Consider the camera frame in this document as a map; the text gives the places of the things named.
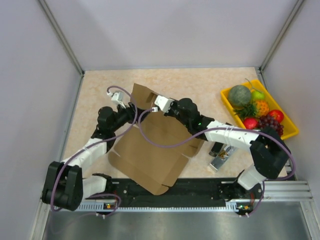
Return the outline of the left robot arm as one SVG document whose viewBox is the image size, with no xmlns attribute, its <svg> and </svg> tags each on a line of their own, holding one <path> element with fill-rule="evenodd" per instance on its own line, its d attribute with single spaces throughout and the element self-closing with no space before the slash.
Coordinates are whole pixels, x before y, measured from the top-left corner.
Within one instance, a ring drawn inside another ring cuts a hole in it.
<svg viewBox="0 0 320 240">
<path fill-rule="evenodd" d="M 132 102 L 118 105 L 117 110 L 109 106 L 98 110 L 97 125 L 88 142 L 63 161 L 53 161 L 47 169 L 41 200 L 50 205 L 52 211 L 61 209 L 75 211 L 81 202 L 100 195 L 109 198 L 114 191 L 111 177 L 94 173 L 84 178 L 85 172 L 96 160 L 108 153 L 118 138 L 116 131 L 129 123 L 133 126 L 142 109 Z"/>
</svg>

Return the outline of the brown cardboard box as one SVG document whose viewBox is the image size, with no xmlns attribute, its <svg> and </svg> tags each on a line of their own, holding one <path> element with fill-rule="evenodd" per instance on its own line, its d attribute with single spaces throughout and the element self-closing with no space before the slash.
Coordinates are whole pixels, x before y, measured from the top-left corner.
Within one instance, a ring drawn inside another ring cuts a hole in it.
<svg viewBox="0 0 320 240">
<path fill-rule="evenodd" d="M 153 195 L 161 195 L 172 187 L 203 145 L 203 140 L 191 137 L 174 117 L 162 111 L 152 112 L 141 121 L 141 127 L 131 128 L 108 153 L 109 163 Z"/>
</svg>

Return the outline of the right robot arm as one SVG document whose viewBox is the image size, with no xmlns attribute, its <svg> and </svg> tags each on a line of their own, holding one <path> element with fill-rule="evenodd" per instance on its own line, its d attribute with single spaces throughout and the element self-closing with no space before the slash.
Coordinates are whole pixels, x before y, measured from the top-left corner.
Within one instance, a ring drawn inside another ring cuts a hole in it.
<svg viewBox="0 0 320 240">
<path fill-rule="evenodd" d="M 178 120 L 197 139 L 222 143 L 251 154 L 253 163 L 233 183 L 222 183 L 218 190 L 225 201 L 245 198 L 258 183 L 278 178 L 290 157 L 290 150 L 278 133 L 267 126 L 250 130 L 221 123 L 204 116 L 190 98 L 175 100 L 158 96 L 154 102 L 165 116 Z"/>
</svg>

